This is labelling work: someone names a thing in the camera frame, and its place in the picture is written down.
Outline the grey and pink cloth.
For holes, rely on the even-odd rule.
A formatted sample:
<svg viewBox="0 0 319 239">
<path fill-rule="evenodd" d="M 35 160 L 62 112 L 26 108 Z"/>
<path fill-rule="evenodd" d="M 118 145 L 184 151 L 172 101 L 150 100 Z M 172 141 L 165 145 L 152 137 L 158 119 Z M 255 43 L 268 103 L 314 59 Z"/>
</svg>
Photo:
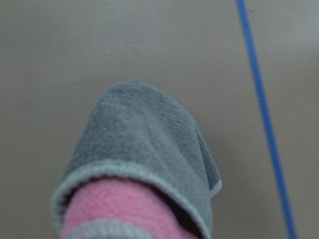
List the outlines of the grey and pink cloth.
<svg viewBox="0 0 319 239">
<path fill-rule="evenodd" d="M 105 176 L 153 186 L 211 238 L 218 167 L 195 120 L 161 90 L 125 81 L 102 94 L 51 200 L 58 234 L 78 188 Z"/>
</svg>

